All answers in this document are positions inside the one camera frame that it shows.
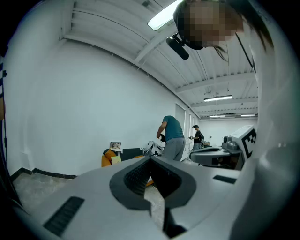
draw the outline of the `white wall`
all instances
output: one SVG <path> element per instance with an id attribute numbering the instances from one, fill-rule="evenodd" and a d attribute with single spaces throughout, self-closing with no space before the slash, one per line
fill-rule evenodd
<path id="1" fill-rule="evenodd" d="M 110 141 L 122 148 L 161 144 L 158 127 L 164 116 L 175 116 L 175 103 L 191 112 L 127 61 L 79 42 L 61 46 L 36 78 L 26 146 L 34 166 L 49 172 L 79 175 L 100 167 Z"/>
<path id="2" fill-rule="evenodd" d="M 32 9 L 19 24 L 4 58 L 4 69 L 8 73 L 4 78 L 4 89 L 10 174 L 20 167 L 33 167 L 27 155 L 23 126 L 29 89 L 36 72 L 59 43 L 62 2 L 48 0 Z"/>
<path id="3" fill-rule="evenodd" d="M 200 121 L 199 129 L 204 135 L 204 140 L 210 142 L 211 146 L 221 146 L 222 137 L 234 133 L 245 125 L 254 125 L 257 130 L 257 119 Z"/>

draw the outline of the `person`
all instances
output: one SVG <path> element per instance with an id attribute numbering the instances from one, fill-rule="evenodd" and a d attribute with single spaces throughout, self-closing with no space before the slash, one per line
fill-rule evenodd
<path id="1" fill-rule="evenodd" d="M 190 137 L 190 139 L 194 140 L 193 151 L 195 151 L 195 150 L 200 149 L 201 146 L 203 145 L 202 139 L 201 139 L 202 133 L 200 132 L 199 126 L 197 124 L 192 126 L 192 128 L 194 128 L 196 130 L 195 137 Z"/>
<path id="2" fill-rule="evenodd" d="M 281 143 L 300 141 L 300 111 L 293 111 L 300 104 L 299 61 L 276 21 L 256 1 L 183 0 L 173 18 L 183 43 L 192 49 L 214 48 L 225 61 L 224 41 L 245 36 L 253 58 L 245 57 L 252 62 L 258 86 L 253 158 Z"/>
<path id="3" fill-rule="evenodd" d="M 173 116 L 165 116 L 156 135 L 158 139 L 164 129 L 166 143 L 162 156 L 167 159 L 180 161 L 186 145 L 180 123 Z"/>

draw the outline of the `man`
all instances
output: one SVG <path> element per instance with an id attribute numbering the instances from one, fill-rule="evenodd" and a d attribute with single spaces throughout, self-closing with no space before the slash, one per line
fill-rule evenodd
<path id="1" fill-rule="evenodd" d="M 166 143 L 162 156 L 167 159 L 180 161 L 186 145 L 180 123 L 173 116 L 165 116 L 157 132 L 156 137 L 158 139 L 164 129 Z"/>
<path id="2" fill-rule="evenodd" d="M 190 139 L 194 140 L 194 146 L 193 146 L 193 151 L 200 149 L 201 145 L 202 145 L 202 133 L 199 130 L 199 126 L 198 125 L 194 125 L 192 126 L 192 128 L 194 128 L 196 130 L 196 134 L 195 137 L 190 137 Z"/>

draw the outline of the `teal t-shirt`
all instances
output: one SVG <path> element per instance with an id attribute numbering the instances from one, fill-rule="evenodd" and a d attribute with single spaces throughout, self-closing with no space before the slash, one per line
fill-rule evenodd
<path id="1" fill-rule="evenodd" d="M 184 137 L 180 123 L 173 116 L 165 116 L 163 122 L 167 122 L 165 127 L 165 140 L 168 141 L 176 137 Z"/>

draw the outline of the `black microphone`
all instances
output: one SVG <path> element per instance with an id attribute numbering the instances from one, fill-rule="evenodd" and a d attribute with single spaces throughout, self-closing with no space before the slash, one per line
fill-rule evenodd
<path id="1" fill-rule="evenodd" d="M 188 59 L 189 55 L 182 45 L 172 37 L 168 37 L 166 43 L 184 60 Z"/>

